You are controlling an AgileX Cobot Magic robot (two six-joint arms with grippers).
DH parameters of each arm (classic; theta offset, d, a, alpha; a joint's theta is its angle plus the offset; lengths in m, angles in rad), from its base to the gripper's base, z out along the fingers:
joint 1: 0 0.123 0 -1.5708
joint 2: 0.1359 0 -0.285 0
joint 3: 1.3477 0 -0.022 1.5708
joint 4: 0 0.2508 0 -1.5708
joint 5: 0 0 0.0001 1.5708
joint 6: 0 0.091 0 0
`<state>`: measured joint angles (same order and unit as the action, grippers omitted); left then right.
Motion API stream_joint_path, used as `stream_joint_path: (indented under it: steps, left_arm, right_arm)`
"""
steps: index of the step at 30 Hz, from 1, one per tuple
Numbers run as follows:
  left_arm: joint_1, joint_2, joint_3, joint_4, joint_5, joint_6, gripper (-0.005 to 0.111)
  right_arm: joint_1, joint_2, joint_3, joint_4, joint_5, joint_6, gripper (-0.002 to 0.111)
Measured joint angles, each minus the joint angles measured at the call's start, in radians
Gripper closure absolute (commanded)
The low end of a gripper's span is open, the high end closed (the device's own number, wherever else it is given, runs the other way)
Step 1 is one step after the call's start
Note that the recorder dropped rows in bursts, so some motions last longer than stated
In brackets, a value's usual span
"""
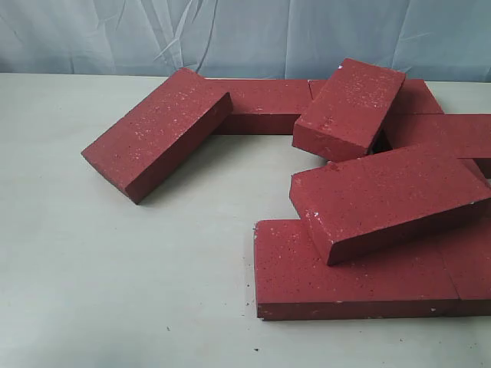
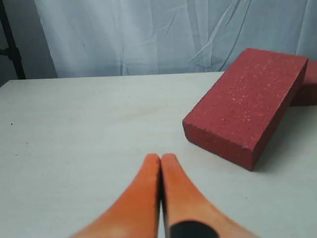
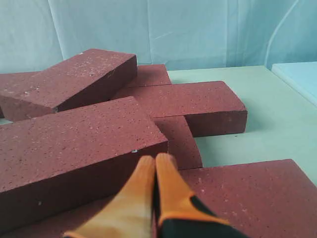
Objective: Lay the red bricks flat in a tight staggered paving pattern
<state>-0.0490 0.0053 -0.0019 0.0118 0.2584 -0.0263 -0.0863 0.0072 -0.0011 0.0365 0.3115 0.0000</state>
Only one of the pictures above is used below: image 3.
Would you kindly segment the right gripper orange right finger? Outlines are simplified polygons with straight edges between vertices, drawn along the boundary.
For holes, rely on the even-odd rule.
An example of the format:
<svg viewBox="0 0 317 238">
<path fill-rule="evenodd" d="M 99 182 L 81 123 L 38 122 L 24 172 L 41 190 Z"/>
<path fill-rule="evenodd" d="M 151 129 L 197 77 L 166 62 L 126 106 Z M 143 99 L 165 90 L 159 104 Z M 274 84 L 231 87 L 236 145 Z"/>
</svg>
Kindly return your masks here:
<svg viewBox="0 0 317 238">
<path fill-rule="evenodd" d="M 174 157 L 167 153 L 156 156 L 156 172 L 160 198 L 158 225 L 167 220 L 188 220 L 229 225 L 227 220 L 204 213 L 192 205 L 190 198 L 194 191 L 178 172 Z"/>
</svg>

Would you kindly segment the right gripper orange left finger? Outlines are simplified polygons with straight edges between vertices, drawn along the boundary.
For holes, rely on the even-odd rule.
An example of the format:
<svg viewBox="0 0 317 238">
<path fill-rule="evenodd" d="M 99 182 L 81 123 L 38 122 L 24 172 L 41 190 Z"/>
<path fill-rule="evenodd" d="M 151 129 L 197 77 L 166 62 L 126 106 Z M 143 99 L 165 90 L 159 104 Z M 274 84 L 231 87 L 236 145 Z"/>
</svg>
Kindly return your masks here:
<svg viewBox="0 0 317 238">
<path fill-rule="evenodd" d="M 121 191 L 99 213 L 64 238 L 150 238 L 155 161 L 140 158 Z"/>
</svg>

